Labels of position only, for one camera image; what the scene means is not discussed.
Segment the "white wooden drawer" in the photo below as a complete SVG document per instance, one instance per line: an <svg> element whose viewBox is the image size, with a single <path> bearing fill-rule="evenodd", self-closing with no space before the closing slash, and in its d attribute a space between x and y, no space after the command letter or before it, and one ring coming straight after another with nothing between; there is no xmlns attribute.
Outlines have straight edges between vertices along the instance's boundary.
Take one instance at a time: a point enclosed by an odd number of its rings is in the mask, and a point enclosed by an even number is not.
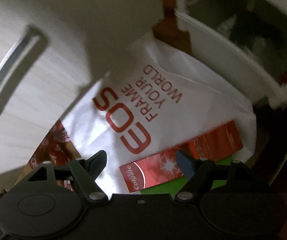
<svg viewBox="0 0 287 240"><path fill-rule="evenodd" d="M0 0L0 189L119 51L163 16L161 0Z"/></svg>

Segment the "white plastic shelf rack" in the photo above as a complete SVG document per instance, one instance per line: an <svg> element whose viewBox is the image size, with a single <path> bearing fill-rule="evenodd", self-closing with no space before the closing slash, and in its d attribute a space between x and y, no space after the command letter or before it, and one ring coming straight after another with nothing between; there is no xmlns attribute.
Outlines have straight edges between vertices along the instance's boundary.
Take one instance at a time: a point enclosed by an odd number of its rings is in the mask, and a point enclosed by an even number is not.
<svg viewBox="0 0 287 240"><path fill-rule="evenodd" d="M192 54L249 100L287 103L287 0L176 0Z"/></svg>

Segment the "white EOS plastic bag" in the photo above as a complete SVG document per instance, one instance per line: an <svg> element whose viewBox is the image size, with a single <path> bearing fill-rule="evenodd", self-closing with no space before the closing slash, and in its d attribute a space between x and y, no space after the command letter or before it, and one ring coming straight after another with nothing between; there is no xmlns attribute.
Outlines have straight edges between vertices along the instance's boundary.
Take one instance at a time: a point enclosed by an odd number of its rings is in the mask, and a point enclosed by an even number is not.
<svg viewBox="0 0 287 240"><path fill-rule="evenodd" d="M120 166L148 157L234 121L248 161L256 143L252 103L194 57L147 33L122 51L62 119L84 159L107 153L96 183L107 194L127 193Z"/></svg>

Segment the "red printed package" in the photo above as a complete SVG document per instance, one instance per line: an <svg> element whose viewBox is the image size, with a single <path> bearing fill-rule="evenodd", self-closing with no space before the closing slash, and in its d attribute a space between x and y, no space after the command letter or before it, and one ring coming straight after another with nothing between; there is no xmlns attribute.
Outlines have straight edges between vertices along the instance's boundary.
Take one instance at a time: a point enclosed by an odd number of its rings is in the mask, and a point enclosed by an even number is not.
<svg viewBox="0 0 287 240"><path fill-rule="evenodd" d="M28 164L30 169L36 168L45 161L51 162L54 166L61 166L80 157L62 122L57 120L35 150Z"/></svg>

